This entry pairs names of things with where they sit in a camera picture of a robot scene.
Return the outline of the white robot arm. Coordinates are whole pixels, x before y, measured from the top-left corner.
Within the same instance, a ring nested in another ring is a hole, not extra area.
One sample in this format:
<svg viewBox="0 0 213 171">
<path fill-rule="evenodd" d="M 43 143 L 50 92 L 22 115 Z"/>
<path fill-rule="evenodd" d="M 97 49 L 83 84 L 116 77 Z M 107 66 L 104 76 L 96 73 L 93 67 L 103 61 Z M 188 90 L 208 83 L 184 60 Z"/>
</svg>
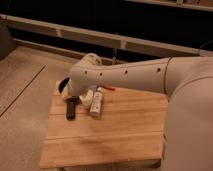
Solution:
<svg viewBox="0 0 213 171">
<path fill-rule="evenodd" d="M 91 85 L 166 95 L 161 171 L 213 171 L 213 57 L 170 57 L 110 66 L 98 61 L 86 55 L 71 67 L 74 95 Z"/>
</svg>

